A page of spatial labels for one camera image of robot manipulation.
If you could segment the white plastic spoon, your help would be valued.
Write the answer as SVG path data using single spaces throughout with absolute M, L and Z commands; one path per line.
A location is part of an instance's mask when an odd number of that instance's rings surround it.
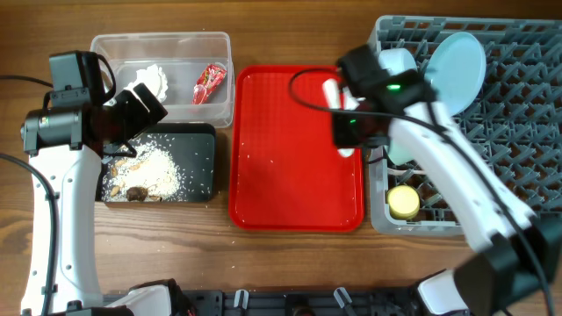
M 349 158 L 355 153 L 354 148 L 338 148 L 338 154 L 343 158 Z

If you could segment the green bowl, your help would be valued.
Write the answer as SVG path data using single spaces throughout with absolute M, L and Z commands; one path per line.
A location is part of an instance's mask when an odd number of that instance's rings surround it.
M 393 140 L 385 147 L 388 159 L 397 166 L 411 162 L 414 157 L 409 153 L 408 149 L 394 142 Z

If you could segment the white napkin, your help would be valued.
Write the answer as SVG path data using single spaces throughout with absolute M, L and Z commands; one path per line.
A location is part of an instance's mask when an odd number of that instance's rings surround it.
M 142 68 L 136 71 L 136 79 L 126 86 L 126 90 L 132 91 L 137 85 L 143 83 L 149 91 L 163 103 L 167 98 L 168 79 L 164 74 L 162 67 L 157 64 Z

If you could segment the blue bowl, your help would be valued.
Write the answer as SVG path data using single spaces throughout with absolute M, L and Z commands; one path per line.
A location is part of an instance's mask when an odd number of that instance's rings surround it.
M 390 75 L 417 69 L 413 55 L 406 48 L 382 50 L 378 54 L 378 62 Z

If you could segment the yellow plastic cup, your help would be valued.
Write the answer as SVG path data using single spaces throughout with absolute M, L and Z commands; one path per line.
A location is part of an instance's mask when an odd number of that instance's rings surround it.
M 418 192 L 407 185 L 391 188 L 387 192 L 386 202 L 394 219 L 412 219 L 418 214 L 421 206 Z

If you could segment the red snack wrapper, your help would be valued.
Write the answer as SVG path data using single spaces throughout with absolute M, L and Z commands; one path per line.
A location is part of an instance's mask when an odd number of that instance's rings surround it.
M 193 89 L 192 104 L 204 104 L 212 93 L 223 82 L 227 75 L 227 71 L 217 65 L 208 64 Z

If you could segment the light blue plate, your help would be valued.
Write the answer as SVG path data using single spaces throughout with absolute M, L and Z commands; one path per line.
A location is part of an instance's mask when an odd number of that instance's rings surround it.
M 456 32 L 434 51 L 425 78 L 447 105 L 450 116 L 466 110 L 482 88 L 486 54 L 480 42 L 468 32 Z

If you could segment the white plastic fork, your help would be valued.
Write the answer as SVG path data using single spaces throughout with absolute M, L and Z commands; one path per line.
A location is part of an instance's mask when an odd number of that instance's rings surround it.
M 404 176 L 404 175 L 421 175 L 424 176 L 425 172 L 418 169 L 388 169 L 387 173 L 390 176 Z

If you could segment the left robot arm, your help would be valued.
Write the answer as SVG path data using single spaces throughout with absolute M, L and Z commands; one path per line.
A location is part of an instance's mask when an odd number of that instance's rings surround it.
M 49 58 L 52 89 L 21 128 L 32 171 L 32 260 L 20 311 L 49 315 L 102 304 L 95 263 L 94 206 L 102 160 L 136 155 L 130 141 L 167 111 L 148 87 L 106 89 L 104 56 Z

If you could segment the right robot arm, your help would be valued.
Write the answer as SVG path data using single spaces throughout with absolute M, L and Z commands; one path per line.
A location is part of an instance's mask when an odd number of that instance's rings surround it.
M 486 165 L 415 70 L 391 75 L 367 45 L 336 66 L 360 105 L 334 115 L 338 147 L 402 145 L 436 186 L 474 255 L 420 281 L 416 295 L 434 315 L 492 315 L 536 291 L 555 313 L 550 285 L 561 252 L 561 225 L 543 222 Z

